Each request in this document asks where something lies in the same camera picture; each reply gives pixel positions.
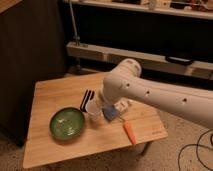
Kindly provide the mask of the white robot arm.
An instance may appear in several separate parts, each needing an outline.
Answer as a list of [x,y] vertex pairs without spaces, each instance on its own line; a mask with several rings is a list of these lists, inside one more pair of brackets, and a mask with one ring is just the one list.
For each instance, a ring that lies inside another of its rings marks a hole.
[[213,91],[141,79],[141,72],[136,60],[121,61],[104,76],[99,92],[102,105],[125,97],[213,129]]

